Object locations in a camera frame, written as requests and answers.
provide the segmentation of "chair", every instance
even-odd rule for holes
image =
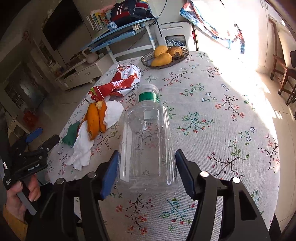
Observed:
[[[286,62],[283,58],[277,56],[278,54],[278,51],[277,51],[277,42],[278,42],[278,38],[277,38],[277,28],[276,28],[276,22],[274,19],[272,18],[269,18],[269,21],[272,23],[273,25],[273,29],[274,29],[274,40],[275,40],[275,54],[273,55],[274,57],[274,64],[273,64],[273,69],[272,69],[272,72],[271,72],[271,75],[270,75],[270,79],[273,80],[274,76],[277,78],[278,82],[281,84],[281,87],[280,89],[278,90],[278,94],[281,95],[282,92],[286,92],[292,96],[295,96],[296,93],[295,93],[295,90],[293,90],[292,92],[285,89],[285,85],[286,83],[288,82],[289,85],[291,86],[292,89],[294,89],[294,86],[293,84],[290,82],[290,80],[288,79],[288,77],[292,77],[293,79],[296,80],[296,71],[294,69],[291,69],[289,67],[286,66]],[[285,72],[282,72],[280,70],[277,70],[276,69],[276,64],[277,62],[280,63],[280,65],[284,68]],[[283,79],[281,80],[277,75],[276,73],[279,73],[281,75],[283,75]]]

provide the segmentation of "backpack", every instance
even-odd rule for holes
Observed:
[[[149,10],[147,0],[124,0],[116,3],[111,12],[111,22],[115,22],[118,27],[147,18]]]

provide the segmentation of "stack of books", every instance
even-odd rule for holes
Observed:
[[[95,31],[100,31],[107,24],[110,23],[105,13],[99,13],[97,10],[91,11],[89,15],[86,17],[89,21],[91,27]]]

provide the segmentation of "green cloth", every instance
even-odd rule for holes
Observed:
[[[69,146],[73,146],[77,138],[77,129],[79,125],[80,121],[77,121],[75,124],[69,126],[67,135],[62,138],[62,142]]]

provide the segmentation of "blue desk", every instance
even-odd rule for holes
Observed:
[[[154,22],[155,21],[153,18],[146,18],[146,19],[135,21],[125,26],[119,27],[115,30],[112,30],[102,36],[99,36],[93,39],[89,44],[84,46],[83,49],[88,48],[91,52],[96,52],[102,48],[106,48],[108,51],[108,54],[110,55],[114,63],[117,63],[116,58],[119,56],[123,56],[129,53],[134,53],[134,52],[138,52],[138,51],[142,51],[150,48],[155,49],[155,43],[149,28],[149,25],[153,24]],[[129,38],[131,36],[135,36],[136,34],[144,31],[145,29],[147,30],[151,44],[133,48],[117,54],[113,54],[112,51],[110,50],[109,45],[119,42],[123,39]]]

